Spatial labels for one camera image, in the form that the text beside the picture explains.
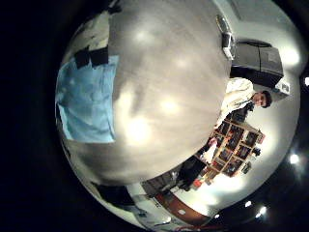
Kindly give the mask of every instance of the light blue paper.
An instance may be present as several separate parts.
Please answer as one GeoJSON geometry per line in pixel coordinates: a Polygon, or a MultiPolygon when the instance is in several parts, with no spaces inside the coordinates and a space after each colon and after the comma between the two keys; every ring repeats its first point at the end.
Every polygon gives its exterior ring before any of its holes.
{"type": "Polygon", "coordinates": [[[56,105],[67,139],[79,142],[115,141],[112,94],[118,56],[108,64],[77,69],[72,57],[58,72],[56,105]]]}

